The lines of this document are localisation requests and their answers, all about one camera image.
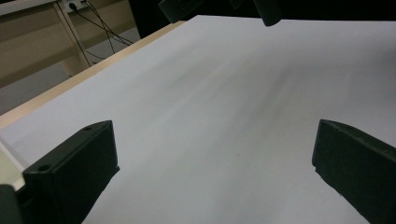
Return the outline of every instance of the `wooden edge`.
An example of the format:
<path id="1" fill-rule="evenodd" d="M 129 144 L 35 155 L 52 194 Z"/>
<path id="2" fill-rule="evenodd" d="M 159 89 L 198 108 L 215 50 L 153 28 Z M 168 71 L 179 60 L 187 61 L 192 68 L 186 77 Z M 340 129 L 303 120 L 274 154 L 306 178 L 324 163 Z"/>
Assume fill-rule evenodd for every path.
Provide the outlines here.
<path id="1" fill-rule="evenodd" d="M 142 49 L 149 43 L 153 42 L 154 40 L 158 39 L 162 35 L 172 31 L 173 29 L 177 28 L 179 25 L 183 24 L 184 21 L 179 21 L 174 24 L 169 24 L 163 27 L 161 30 L 137 41 L 132 46 L 117 52 L 116 54 L 112 55 L 111 57 L 103 60 L 99 64 L 88 68 L 87 70 L 79 73 L 78 75 L 67 79 L 65 82 L 55 86 L 54 88 L 43 92 L 42 94 L 38 95 L 37 97 L 33 98 L 32 100 L 8 111 L 6 114 L 0 116 L 0 129 L 7 127 L 8 125 L 12 124 L 13 122 L 17 121 L 18 119 L 23 118 L 24 116 L 28 115 L 29 113 L 33 112 L 34 110 L 38 109 L 40 106 L 44 105 L 45 103 L 49 102 L 50 100 L 58 97 L 59 95 L 63 94 L 64 92 L 72 89 L 73 87 L 77 86 L 79 83 L 83 82 L 84 80 L 94 76 L 98 72 L 102 71 L 103 69 L 109 67 L 111 64 L 116 63 L 126 56 L 136 52 L 139 49 Z"/>

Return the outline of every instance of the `electrical cable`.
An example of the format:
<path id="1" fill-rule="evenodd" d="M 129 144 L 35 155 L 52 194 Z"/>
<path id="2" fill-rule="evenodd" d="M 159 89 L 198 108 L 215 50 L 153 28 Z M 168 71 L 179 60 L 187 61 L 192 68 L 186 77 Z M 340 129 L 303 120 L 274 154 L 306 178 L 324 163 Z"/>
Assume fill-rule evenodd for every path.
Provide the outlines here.
<path id="1" fill-rule="evenodd" d="M 73 11 L 75 11 L 79 16 L 83 17 L 81 14 L 79 14 L 79 12 L 78 12 L 78 10 L 77 10 L 77 7 L 76 7 L 76 4 L 70 3 L 70 4 L 69 4 L 69 7 L 70 7 Z M 106 36 L 107 36 L 107 40 L 108 40 L 108 42 L 110 43 L 111 50 L 113 50 L 113 54 L 115 54 L 116 51 L 114 50 L 113 43 L 111 43 L 110 36 L 108 35 L 108 32 L 107 32 L 106 27 L 105 27 L 105 25 L 104 25 L 104 23 L 103 23 L 102 20 L 101 20 L 101 22 L 102 22 L 102 25 L 103 25 L 103 30 L 105 30 L 105 33 L 106 33 Z"/>
<path id="2" fill-rule="evenodd" d="M 76 12 L 81 18 L 83 18 L 84 20 L 86 20 L 86 21 L 92 23 L 93 25 L 99 27 L 100 29 L 105 30 L 106 32 L 109 32 L 109 33 L 111 33 L 111 34 L 113 34 L 113 35 L 116 35 L 116 34 L 114 34 L 114 32 L 111 32 L 111 31 L 108 31 L 107 29 L 104 29 L 104 28 L 103 28 L 102 26 L 100 26 L 98 23 L 96 23 L 96 22 L 94 22 L 94 21 L 92 21 L 92 20 L 86 18 L 85 16 L 81 15 L 77 10 L 76 10 L 75 12 Z"/>
<path id="3" fill-rule="evenodd" d="M 96 17 L 105 24 L 105 26 L 107 27 L 107 29 L 114 34 L 116 37 L 118 37 L 120 40 L 125 40 L 128 41 L 130 44 L 133 44 L 134 42 L 132 42 L 131 40 L 124 38 L 120 35 L 116 35 L 111 28 L 102 20 L 101 16 L 99 15 L 99 12 L 96 10 L 96 8 L 93 6 L 93 4 L 91 2 L 89 2 L 88 0 L 85 0 L 84 3 L 90 8 L 90 10 L 96 15 Z"/>
<path id="4" fill-rule="evenodd" d="M 72 32 L 72 35 L 73 35 L 73 37 L 75 38 L 75 40 L 76 40 L 76 42 L 77 42 L 77 44 L 78 44 L 78 47 L 79 47 L 79 49 L 81 50 L 82 55 L 84 55 L 85 60 L 87 61 L 88 65 L 91 67 L 90 61 L 88 60 L 87 55 L 85 55 L 84 49 L 82 49 L 82 46 L 79 44 L 79 41 L 78 41 L 78 39 L 77 39 L 75 33 L 73 32 L 73 29 L 72 29 L 72 27 L 71 27 L 70 24 L 69 24 L 69 21 L 67 20 L 66 16 L 64 15 L 64 12 L 62 11 L 61 6 L 59 6 L 58 1 L 55 1 L 55 2 L 56 2 L 56 5 L 58 5 L 59 10 L 61 11 L 62 16 L 64 17 L 64 20 L 65 20 L 66 23 L 67 23 L 67 26 L 69 27 L 70 31 Z"/>
<path id="5" fill-rule="evenodd" d="M 89 52 L 89 51 L 87 51 L 87 53 L 91 54 L 93 57 L 95 57 L 95 58 L 97 58 L 97 59 L 102 59 L 102 60 L 105 59 L 105 58 L 99 57 L 99 56 L 97 56 L 97 55 L 95 55 L 95 54 L 93 54 L 93 53 L 91 53 L 91 52 Z"/>

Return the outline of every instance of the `white table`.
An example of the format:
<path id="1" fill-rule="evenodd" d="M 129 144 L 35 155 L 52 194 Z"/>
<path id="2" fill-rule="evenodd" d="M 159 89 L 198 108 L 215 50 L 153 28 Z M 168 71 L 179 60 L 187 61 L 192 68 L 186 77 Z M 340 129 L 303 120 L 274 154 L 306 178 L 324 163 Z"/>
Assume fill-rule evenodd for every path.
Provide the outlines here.
<path id="1" fill-rule="evenodd" d="M 396 23 L 196 17 L 0 130 L 31 164 L 112 119 L 85 223 L 360 224 L 315 173 L 320 119 L 396 146 Z"/>

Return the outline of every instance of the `power strip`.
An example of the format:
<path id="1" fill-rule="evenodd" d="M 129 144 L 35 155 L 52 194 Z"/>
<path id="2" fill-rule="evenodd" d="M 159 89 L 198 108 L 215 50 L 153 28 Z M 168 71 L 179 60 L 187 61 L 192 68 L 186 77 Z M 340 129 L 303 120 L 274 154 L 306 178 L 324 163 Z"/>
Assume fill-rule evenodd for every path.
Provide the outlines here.
<path id="1" fill-rule="evenodd" d="M 74 3 L 76 5 L 77 10 L 80 10 L 84 7 L 87 7 L 87 4 L 83 3 L 81 0 L 62 0 L 64 2 L 64 7 L 66 8 L 66 12 L 72 12 L 73 9 L 70 8 L 69 4 Z"/>

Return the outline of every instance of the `floor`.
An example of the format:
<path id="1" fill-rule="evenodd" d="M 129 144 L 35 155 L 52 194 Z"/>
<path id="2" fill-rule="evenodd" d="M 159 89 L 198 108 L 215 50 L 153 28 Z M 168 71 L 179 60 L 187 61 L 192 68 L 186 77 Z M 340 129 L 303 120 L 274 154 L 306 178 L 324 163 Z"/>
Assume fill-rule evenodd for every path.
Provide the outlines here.
<path id="1" fill-rule="evenodd" d="M 127 38 L 133 42 L 140 39 L 136 28 L 128 30 L 120 36 Z M 120 51 L 124 49 L 124 44 L 117 41 L 112 41 L 114 50 Z M 93 46 L 87 51 L 100 58 L 106 58 L 113 54 L 108 40 Z M 92 64 L 99 63 L 102 60 L 87 54 Z M 69 79 L 69 76 L 64 71 L 60 63 L 56 63 L 42 71 L 34 73 L 29 77 L 23 78 L 11 85 L 5 86 L 0 89 L 0 115 L 7 113 L 9 110 L 21 105 L 44 91 L 55 87 L 56 85 Z"/>

